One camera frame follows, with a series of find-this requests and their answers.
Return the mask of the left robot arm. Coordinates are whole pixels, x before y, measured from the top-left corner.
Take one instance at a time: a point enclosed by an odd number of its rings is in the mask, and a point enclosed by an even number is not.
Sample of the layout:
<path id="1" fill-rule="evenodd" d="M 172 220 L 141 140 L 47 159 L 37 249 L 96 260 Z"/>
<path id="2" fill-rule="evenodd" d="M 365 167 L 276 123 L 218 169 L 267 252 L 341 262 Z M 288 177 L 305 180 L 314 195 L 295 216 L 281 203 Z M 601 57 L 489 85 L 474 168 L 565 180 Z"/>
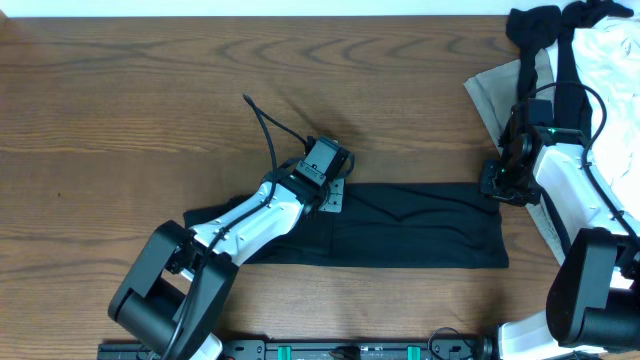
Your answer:
<path id="1" fill-rule="evenodd" d="M 346 172 L 321 176 L 298 164 L 268 173 L 258 190 L 212 220 L 184 228 L 160 225 L 109 306 L 109 317 L 162 359 L 216 359 L 213 326 L 239 267 L 296 223 L 327 207 L 341 209 Z"/>

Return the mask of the black polo shirt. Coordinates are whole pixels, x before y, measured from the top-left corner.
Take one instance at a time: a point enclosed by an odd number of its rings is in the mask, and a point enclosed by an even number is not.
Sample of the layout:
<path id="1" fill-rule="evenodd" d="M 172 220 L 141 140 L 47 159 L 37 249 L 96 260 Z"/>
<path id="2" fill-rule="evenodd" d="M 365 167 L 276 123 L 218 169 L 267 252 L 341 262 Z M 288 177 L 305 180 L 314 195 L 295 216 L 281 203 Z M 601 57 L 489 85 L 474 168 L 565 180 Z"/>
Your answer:
<path id="1" fill-rule="evenodd" d="M 187 211 L 181 246 L 233 263 L 370 268 L 506 268 L 499 204 L 469 183 L 349 184 L 338 213 L 305 215 L 283 184 Z"/>

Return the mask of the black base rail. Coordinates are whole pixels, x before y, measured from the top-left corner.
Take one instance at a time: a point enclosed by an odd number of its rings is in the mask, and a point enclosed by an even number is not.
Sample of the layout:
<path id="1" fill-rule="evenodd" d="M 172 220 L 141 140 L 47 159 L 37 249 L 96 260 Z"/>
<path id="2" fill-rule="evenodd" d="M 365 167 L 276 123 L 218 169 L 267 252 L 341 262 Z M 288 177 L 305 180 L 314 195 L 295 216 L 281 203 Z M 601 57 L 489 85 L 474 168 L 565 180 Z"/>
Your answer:
<path id="1" fill-rule="evenodd" d="M 197 351 L 195 359 L 216 360 L 427 360 L 497 359 L 497 341 L 438 330 L 425 342 L 228 341 L 218 350 Z"/>

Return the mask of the white garment in pile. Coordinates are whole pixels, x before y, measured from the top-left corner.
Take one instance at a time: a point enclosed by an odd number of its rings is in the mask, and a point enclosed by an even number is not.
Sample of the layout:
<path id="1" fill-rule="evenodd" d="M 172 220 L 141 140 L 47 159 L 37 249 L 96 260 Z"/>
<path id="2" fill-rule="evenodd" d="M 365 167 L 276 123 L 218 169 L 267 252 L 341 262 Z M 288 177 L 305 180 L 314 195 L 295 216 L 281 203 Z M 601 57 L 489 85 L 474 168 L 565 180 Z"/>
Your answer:
<path id="1" fill-rule="evenodd" d="M 575 31 L 572 49 L 580 81 L 593 88 L 607 110 L 591 153 L 621 202 L 639 217 L 639 17 L 607 16 Z"/>

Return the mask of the beige garment in pile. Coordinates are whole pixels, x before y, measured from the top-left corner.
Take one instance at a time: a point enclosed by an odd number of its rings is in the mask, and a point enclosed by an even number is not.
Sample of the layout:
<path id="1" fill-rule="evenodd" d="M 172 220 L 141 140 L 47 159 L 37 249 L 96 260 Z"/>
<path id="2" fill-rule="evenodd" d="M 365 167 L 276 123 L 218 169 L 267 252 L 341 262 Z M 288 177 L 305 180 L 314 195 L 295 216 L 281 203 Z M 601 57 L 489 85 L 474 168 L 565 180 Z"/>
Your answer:
<path id="1" fill-rule="evenodd" d="M 521 62 L 514 60 L 469 78 L 464 87 L 480 115 L 494 145 L 502 154 L 499 137 L 507 127 L 511 107 L 517 103 L 517 82 Z M 551 219 L 550 203 L 526 205 L 534 224 L 559 264 L 565 260 L 561 238 Z"/>

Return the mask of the black garment in pile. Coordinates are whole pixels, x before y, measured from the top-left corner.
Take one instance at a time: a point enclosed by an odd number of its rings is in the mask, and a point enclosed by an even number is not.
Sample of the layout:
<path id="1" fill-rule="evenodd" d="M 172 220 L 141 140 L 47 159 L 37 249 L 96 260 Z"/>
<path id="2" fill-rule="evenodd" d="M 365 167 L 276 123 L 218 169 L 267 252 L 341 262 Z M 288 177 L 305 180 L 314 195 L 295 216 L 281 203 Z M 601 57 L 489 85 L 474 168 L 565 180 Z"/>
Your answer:
<path id="1" fill-rule="evenodd" d="M 554 120 L 561 128 L 580 130 L 590 137 L 592 107 L 586 91 L 574 85 L 579 81 L 572 49 L 575 31 L 589 29 L 607 16 L 630 18 L 633 15 L 631 8 L 605 0 L 574 1 L 564 8 L 556 5 L 526 11 L 513 8 L 508 15 L 506 36 L 520 50 L 518 99 L 526 99 L 536 89 L 538 52 L 556 45 L 557 58 L 550 61 L 556 67 L 556 80 L 560 83 L 554 94 Z"/>

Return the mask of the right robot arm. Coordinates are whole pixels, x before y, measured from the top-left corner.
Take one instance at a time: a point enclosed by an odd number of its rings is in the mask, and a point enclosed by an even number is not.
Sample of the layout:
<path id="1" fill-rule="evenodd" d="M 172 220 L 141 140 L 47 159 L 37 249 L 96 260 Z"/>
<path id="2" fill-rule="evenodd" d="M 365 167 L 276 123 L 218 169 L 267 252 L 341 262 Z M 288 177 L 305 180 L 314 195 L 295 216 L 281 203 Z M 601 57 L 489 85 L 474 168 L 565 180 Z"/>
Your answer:
<path id="1" fill-rule="evenodd" d="M 620 210 L 587 151 L 589 138 L 561 128 L 548 100 L 513 106 L 486 161 L 483 194 L 514 206 L 544 205 L 565 258 L 544 310 L 501 325 L 499 359 L 561 359 L 639 347 L 639 223 Z"/>

